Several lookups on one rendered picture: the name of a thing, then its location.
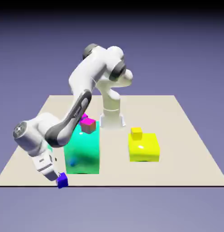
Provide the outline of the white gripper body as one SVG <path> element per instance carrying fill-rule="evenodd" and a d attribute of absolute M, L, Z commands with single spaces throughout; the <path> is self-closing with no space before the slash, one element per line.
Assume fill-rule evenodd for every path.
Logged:
<path fill-rule="evenodd" d="M 38 169 L 38 172 L 44 175 L 49 181 L 55 181 L 59 177 L 59 173 L 53 164 Z"/>

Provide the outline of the small blue cube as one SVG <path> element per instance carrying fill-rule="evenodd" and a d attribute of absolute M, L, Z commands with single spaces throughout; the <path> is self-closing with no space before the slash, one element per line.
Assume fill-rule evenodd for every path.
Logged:
<path fill-rule="evenodd" d="M 59 189 L 68 186 L 68 178 L 64 172 L 59 174 L 59 177 L 57 178 L 56 183 Z"/>

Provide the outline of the small yellow cube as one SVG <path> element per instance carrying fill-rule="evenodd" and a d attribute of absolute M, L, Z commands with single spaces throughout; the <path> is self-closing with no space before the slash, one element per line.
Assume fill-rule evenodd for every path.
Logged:
<path fill-rule="evenodd" d="M 143 131 L 141 127 L 132 127 L 131 128 L 131 138 L 133 140 L 141 140 L 143 136 Z"/>

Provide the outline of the large green box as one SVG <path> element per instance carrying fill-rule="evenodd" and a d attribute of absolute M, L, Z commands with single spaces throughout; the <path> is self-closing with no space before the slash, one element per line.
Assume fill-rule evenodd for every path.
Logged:
<path fill-rule="evenodd" d="M 98 174 L 100 172 L 100 125 L 91 134 L 77 125 L 70 141 L 64 146 L 67 174 Z"/>

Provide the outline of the large yellow box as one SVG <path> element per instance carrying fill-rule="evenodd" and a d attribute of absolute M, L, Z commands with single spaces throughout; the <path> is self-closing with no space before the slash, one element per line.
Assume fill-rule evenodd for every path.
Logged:
<path fill-rule="evenodd" d="M 143 133 L 141 139 L 134 139 L 128 135 L 130 162 L 158 162 L 160 147 L 154 133 Z"/>

